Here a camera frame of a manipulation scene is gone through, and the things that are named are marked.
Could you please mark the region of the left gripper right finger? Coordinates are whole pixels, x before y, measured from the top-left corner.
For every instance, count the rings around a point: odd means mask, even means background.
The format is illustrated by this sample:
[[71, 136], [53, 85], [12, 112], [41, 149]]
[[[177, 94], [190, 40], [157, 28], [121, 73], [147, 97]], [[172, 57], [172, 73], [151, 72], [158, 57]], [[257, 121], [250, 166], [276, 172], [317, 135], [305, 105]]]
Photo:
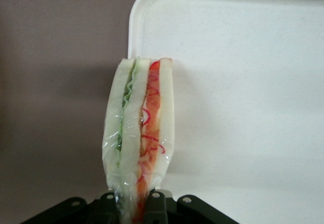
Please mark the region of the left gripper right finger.
[[237, 221], [194, 195], [178, 200], [167, 190], [152, 190], [146, 200], [143, 223], [232, 223]]

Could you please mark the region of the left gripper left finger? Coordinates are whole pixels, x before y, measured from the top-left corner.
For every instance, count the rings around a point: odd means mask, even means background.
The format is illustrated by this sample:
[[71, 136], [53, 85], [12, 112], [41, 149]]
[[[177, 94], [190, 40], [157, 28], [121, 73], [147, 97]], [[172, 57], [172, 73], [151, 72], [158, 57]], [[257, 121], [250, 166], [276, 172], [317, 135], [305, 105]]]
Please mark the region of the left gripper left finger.
[[97, 195], [91, 203], [81, 197], [66, 199], [23, 223], [119, 223], [114, 194]]

